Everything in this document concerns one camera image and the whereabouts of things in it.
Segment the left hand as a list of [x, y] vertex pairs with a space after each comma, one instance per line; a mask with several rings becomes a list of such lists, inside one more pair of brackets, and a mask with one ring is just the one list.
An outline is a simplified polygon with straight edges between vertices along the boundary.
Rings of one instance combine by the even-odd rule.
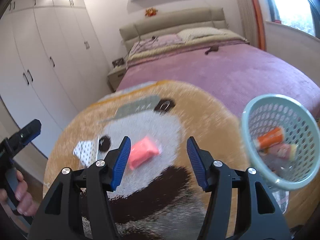
[[19, 170], [16, 171], [16, 177], [18, 180], [15, 191], [15, 197], [18, 200], [17, 211], [19, 214], [27, 217], [34, 216], [39, 205], [33, 201], [32, 195], [28, 192], [28, 184]]

